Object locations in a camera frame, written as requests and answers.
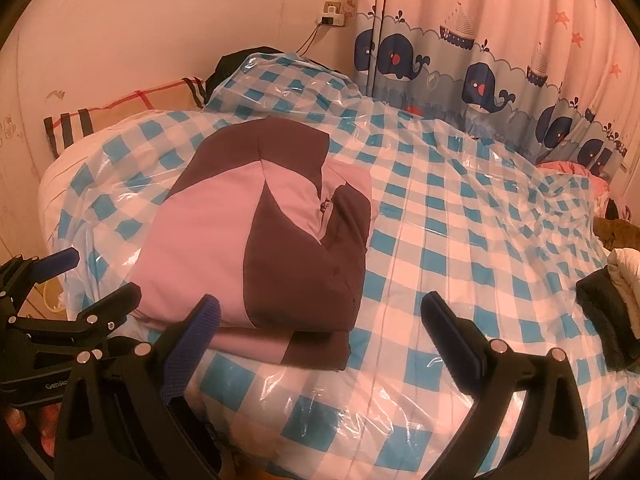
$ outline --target plaid pillow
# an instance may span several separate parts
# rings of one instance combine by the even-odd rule
[[[73,113],[47,117],[44,128],[53,156],[58,158],[74,142],[127,117],[145,110],[199,110],[204,106],[204,97],[203,82],[196,77],[185,77],[156,88],[136,90],[102,108],[82,108]]]

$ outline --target plaid fabric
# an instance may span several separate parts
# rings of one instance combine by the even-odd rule
[[[198,110],[204,104],[203,83],[196,77],[136,90],[102,108],[82,108],[74,113],[44,119],[44,128],[53,156],[78,140],[145,110]]]
[[[437,290],[516,351],[564,348],[591,468],[610,460],[636,421],[640,388],[635,375],[606,371],[600,339],[575,303],[575,282],[605,262],[591,233],[587,178],[545,176],[501,144],[364,98],[344,76],[297,57],[249,58],[206,111],[134,126],[76,174],[56,243],[82,254],[66,276],[70,307],[126,280],[155,211],[204,137],[286,116],[328,132],[338,160],[368,168],[380,201],[352,354],[336,373],[208,351],[195,380],[216,429],[279,476],[420,478],[470,406],[420,323],[422,295]],[[504,452],[522,405],[515,397],[482,470]]]

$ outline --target mattress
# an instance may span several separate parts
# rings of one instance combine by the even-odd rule
[[[268,115],[327,132],[332,156],[372,176],[380,215],[351,357],[345,371],[327,372],[207,351],[192,406],[274,474],[420,478],[472,402],[420,322],[421,297],[437,290],[457,315],[516,351],[566,351],[591,471],[608,463],[638,418],[640,384],[629,372],[607,372],[600,339],[575,303],[575,282],[606,263],[591,233],[589,179],[543,174],[499,143],[363,97],[345,76],[295,55],[250,57],[204,112],[138,118],[83,152],[68,191],[49,202],[50,215],[60,208],[50,246],[81,253],[65,275],[70,313],[127,281],[155,212],[199,143]],[[47,188],[41,196],[55,194]],[[133,320],[124,330],[158,336]],[[522,399],[514,394],[482,471],[499,462]]]

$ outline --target hand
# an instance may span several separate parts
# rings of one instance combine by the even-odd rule
[[[38,410],[34,421],[40,431],[40,443],[42,449],[49,456],[53,456],[56,445],[56,430],[58,428],[58,416],[60,404],[52,404]],[[22,433],[27,424],[27,417],[23,412],[15,408],[1,407],[2,416],[14,435]]]

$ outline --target whale print curtain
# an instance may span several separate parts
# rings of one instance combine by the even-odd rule
[[[638,143],[640,48],[610,0],[359,0],[357,26],[375,99],[607,181]]]

